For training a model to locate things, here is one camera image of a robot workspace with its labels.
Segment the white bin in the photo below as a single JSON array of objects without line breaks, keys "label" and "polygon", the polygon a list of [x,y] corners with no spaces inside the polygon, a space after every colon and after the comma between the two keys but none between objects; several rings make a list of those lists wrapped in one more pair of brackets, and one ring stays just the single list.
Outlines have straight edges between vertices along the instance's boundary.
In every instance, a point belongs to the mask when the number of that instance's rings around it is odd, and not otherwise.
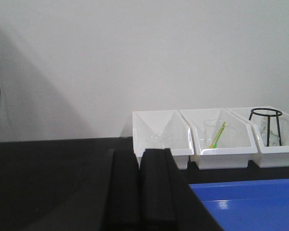
[{"label": "white bin", "polygon": [[133,148],[138,159],[145,149],[170,148],[179,169],[187,169],[194,154],[191,130],[177,110],[138,111],[132,114]]},{"label": "white bin", "polygon": [[[263,116],[253,115],[251,121],[248,120],[250,111],[253,108],[273,108],[271,106],[261,107],[243,107],[243,108],[228,108],[230,112],[238,116],[239,118],[250,123],[253,128],[254,138],[258,147],[258,153],[253,155],[253,161],[259,167],[286,167],[289,166],[289,114],[284,113],[279,117],[279,126],[282,146],[270,146],[267,147],[263,143],[261,136],[261,119]],[[277,130],[277,124],[275,117],[271,118],[270,130]]]},{"label": "white bin", "polygon": [[[192,128],[196,151],[193,159],[199,169],[244,168],[251,155],[257,153],[250,125],[226,109],[181,110],[180,113]],[[206,142],[204,122],[207,120],[225,121],[229,125],[221,134],[217,148],[209,148]],[[211,133],[213,139],[217,130]]]}]

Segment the wire stand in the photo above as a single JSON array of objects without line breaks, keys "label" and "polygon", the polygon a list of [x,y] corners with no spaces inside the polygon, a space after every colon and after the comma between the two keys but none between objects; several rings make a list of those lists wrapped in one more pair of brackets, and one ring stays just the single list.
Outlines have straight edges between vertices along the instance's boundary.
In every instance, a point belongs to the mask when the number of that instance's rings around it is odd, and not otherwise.
[{"label": "wire stand", "polygon": [[[275,114],[262,114],[259,112],[256,112],[258,110],[266,110],[266,111],[272,111],[275,112]],[[266,135],[266,146],[270,146],[270,122],[271,122],[271,117],[276,117],[276,123],[277,123],[277,131],[278,131],[278,137],[279,137],[279,146],[282,146],[281,144],[281,137],[280,137],[280,127],[279,127],[279,119],[278,117],[281,116],[283,113],[277,109],[272,109],[272,108],[253,108],[250,111],[250,117],[249,120],[251,120],[252,115],[258,115],[258,116],[265,116],[268,117],[268,124],[267,124],[267,135]]]}]

